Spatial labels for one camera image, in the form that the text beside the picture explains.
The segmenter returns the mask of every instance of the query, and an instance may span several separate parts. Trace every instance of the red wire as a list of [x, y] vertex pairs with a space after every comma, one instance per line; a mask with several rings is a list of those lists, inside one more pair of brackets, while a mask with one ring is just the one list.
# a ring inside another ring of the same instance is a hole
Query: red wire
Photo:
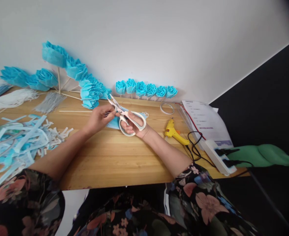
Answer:
[[[184, 110], [185, 110], [185, 112], [189, 115], [189, 113], [188, 113], [188, 111], [184, 108], [184, 106], [182, 105], [182, 104], [180, 104], [180, 103], [175, 103], [175, 104], [178, 104], [178, 105], [180, 105]], [[191, 119], [191, 121], [192, 121], [192, 123], [194, 124], [194, 126], [195, 126], [195, 128], [196, 128], [196, 130], [199, 132], [199, 130], [198, 130], [198, 128], [197, 128], [197, 126], [195, 125], [195, 123], [194, 123], [194, 121], [193, 121], [193, 119], [191, 118], [191, 116], [189, 115], [189, 118]]]

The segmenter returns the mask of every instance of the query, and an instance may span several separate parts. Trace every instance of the white power strip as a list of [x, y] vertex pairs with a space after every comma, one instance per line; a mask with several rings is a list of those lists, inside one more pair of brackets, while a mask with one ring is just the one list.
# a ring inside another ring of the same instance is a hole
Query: white power strip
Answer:
[[227, 167], [224, 164], [223, 160], [224, 159], [228, 160], [228, 158], [226, 155], [219, 156], [216, 153], [215, 150], [220, 149], [220, 148], [213, 140], [206, 140], [206, 141], [200, 142], [200, 144], [221, 174], [224, 174], [225, 176], [229, 176], [230, 174], [234, 173], [237, 170], [235, 166]]

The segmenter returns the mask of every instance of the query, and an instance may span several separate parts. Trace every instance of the floral dress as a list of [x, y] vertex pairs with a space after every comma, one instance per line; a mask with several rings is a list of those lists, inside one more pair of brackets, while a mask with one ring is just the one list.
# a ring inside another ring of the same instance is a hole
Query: floral dress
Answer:
[[[91, 212], [74, 235], [260, 235], [195, 163], [171, 183], [169, 207], [171, 216], [124, 191]], [[24, 169], [0, 186], [0, 236], [55, 235], [64, 209], [63, 194], [52, 179]]]

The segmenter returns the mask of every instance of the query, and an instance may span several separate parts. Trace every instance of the yellow glue gun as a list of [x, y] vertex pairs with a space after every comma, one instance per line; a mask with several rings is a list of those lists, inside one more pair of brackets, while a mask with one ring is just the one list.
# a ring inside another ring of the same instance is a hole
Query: yellow glue gun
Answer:
[[174, 120], [173, 117], [170, 119], [170, 121], [167, 123], [166, 131], [165, 131], [166, 137], [174, 137], [177, 141], [179, 141], [182, 145], [186, 146], [189, 145], [189, 140], [184, 139], [182, 136], [180, 136], [175, 128], [174, 128]]

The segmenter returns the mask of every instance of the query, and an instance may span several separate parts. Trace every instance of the wooden stick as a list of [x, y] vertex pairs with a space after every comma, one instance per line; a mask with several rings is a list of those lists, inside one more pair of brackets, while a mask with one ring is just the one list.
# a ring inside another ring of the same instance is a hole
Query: wooden stick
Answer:
[[69, 91], [72, 92], [72, 90], [76, 89], [77, 87], [80, 87], [80, 85], [75, 86], [74, 88], [70, 89]]
[[59, 86], [59, 94], [60, 94], [61, 90], [60, 90], [60, 72], [59, 72], [59, 67], [58, 67], [58, 86]]
[[93, 112], [93, 111], [59, 111], [59, 112]]
[[71, 79], [71, 78], [69, 77], [68, 80], [67, 80], [67, 82], [61, 87], [61, 90], [66, 86], [66, 84], [69, 82], [70, 79]]
[[67, 94], [65, 94], [65, 93], [60, 93], [60, 91], [59, 91], [59, 94], [62, 94], [62, 95], [68, 96], [68, 97], [72, 97], [72, 98], [76, 98], [76, 99], [81, 100], [80, 98], [77, 98], [77, 97], [74, 97], [74, 96], [71, 96], [71, 95], [67, 95]]

